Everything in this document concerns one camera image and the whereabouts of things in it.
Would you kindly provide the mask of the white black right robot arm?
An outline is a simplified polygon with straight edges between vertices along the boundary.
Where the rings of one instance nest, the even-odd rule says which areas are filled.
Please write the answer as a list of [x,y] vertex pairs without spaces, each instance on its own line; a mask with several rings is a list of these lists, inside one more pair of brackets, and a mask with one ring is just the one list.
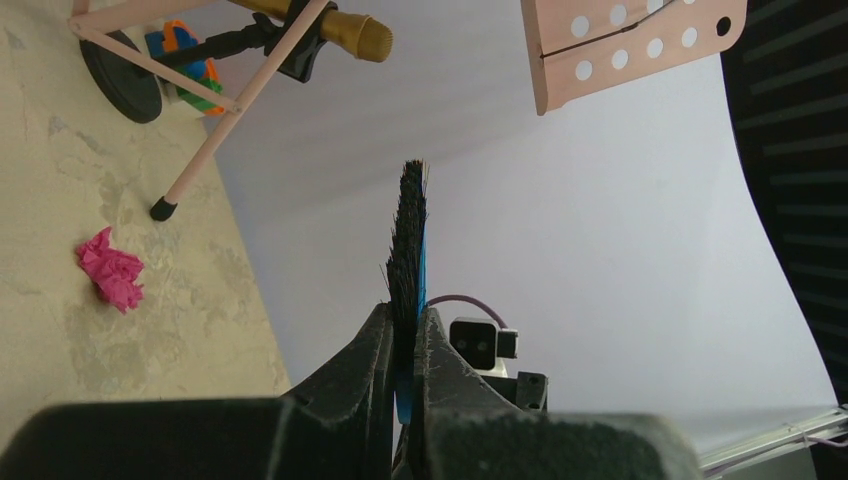
[[751,1],[721,56],[757,213],[847,401],[847,4]]

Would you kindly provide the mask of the blue hand brush black bristles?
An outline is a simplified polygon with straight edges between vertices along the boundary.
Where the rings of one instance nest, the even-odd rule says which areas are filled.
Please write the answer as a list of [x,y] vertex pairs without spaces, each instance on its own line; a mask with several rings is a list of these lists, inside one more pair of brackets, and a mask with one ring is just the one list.
[[407,161],[399,180],[390,255],[385,266],[394,340],[394,387],[397,418],[413,416],[414,350],[418,320],[426,306],[426,167]]

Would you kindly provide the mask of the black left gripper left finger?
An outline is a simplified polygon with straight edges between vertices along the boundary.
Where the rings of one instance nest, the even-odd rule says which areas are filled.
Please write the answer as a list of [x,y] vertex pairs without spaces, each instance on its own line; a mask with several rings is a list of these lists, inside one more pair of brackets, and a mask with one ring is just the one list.
[[286,479],[389,479],[393,329],[377,305],[353,339],[284,395]]

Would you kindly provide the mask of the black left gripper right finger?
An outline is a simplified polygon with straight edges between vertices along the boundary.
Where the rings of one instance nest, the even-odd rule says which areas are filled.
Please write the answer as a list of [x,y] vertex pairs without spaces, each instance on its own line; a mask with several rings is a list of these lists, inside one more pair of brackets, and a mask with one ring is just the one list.
[[438,311],[420,317],[407,427],[409,479],[506,479],[509,440],[521,414],[449,343]]

